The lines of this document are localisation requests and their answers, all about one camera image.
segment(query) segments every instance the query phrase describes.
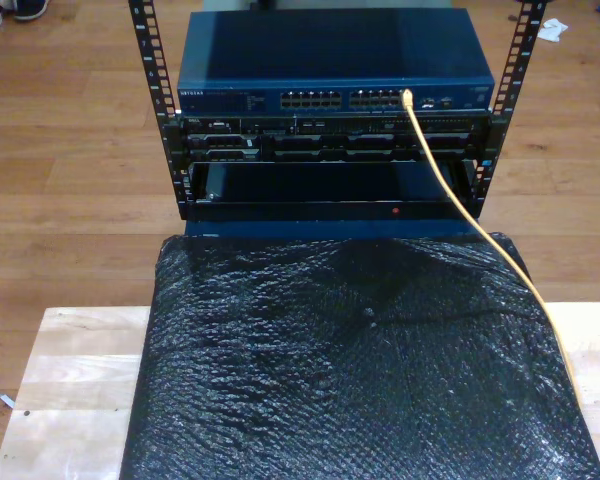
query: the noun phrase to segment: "hardwood floor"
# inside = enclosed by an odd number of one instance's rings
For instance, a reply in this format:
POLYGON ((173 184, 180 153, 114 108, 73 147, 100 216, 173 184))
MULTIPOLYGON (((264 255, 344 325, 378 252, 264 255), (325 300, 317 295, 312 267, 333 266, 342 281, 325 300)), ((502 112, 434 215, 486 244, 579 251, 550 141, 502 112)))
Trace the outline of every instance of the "hardwood floor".
MULTIPOLYGON (((177 80, 188 13, 158 0, 177 80)), ((518 6, 467 6, 496 75, 518 6)), ((482 217, 547 300, 600 300, 600 15, 539 40, 482 217)), ((0 28, 0 391, 15 396, 46 307, 148 305, 161 242, 183 232, 125 0, 53 0, 0 28)), ((0 442, 9 411, 0 404, 0 442)))

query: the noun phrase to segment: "wooden table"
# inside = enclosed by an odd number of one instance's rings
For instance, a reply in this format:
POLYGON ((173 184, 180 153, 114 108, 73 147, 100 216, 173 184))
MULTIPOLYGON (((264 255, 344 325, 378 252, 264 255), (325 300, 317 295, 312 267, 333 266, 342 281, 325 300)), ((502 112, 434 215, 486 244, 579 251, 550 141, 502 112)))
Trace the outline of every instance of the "wooden table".
MULTIPOLYGON (((600 456, 600 303, 553 303, 600 456)), ((0 450, 0 480, 117 479, 149 307, 50 308, 0 450)))

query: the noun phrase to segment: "blue network switch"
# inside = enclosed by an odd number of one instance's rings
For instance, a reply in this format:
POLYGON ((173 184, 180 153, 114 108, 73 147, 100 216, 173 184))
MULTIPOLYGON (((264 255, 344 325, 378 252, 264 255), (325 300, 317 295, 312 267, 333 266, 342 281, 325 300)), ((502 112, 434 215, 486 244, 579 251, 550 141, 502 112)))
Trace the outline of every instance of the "blue network switch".
POLYGON ((489 106, 494 80, 465 9, 191 14, 178 96, 184 115, 395 112, 489 106))

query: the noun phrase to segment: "bubble wrap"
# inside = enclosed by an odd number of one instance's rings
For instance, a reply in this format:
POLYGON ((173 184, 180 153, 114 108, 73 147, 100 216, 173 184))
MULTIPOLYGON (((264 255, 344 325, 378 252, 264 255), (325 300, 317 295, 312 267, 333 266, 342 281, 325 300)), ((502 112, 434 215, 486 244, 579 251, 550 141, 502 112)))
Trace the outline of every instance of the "bubble wrap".
POLYGON ((173 237, 121 478, 583 480, 600 463, 548 320, 482 240, 173 237))

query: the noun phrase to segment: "cable connector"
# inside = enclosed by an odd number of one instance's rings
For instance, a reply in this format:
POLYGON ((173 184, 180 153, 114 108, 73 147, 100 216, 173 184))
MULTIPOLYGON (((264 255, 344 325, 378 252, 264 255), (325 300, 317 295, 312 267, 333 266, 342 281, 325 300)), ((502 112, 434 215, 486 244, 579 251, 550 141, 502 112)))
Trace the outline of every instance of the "cable connector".
POLYGON ((413 107, 413 93, 408 88, 402 92, 402 108, 413 107))

